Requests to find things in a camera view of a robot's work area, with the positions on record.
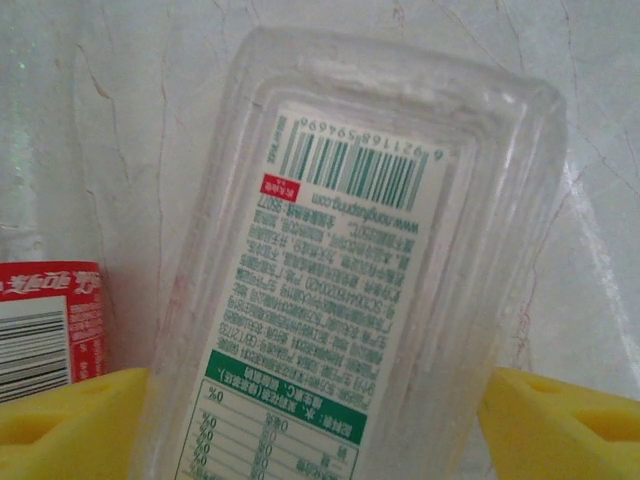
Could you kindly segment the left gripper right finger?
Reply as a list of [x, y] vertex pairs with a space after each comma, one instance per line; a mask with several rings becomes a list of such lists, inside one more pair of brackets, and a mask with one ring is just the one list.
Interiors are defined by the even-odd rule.
[[640, 480], [640, 401], [499, 367], [477, 415], [498, 480]]

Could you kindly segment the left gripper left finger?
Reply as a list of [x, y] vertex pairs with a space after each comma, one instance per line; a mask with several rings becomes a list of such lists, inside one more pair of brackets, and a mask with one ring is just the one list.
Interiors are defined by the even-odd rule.
[[149, 371], [0, 404], [0, 480], [127, 480]]

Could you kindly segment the clear bottle with red label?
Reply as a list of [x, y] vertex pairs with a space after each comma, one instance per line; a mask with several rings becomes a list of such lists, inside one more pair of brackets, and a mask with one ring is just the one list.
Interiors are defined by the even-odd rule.
[[99, 264], [33, 228], [0, 223], [0, 404], [105, 371]]

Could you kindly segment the clear bottle with green label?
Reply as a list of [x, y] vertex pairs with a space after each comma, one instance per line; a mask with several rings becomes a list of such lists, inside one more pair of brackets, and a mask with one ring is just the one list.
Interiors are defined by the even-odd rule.
[[130, 480], [447, 480], [567, 145], [549, 83], [258, 27], [230, 68]]

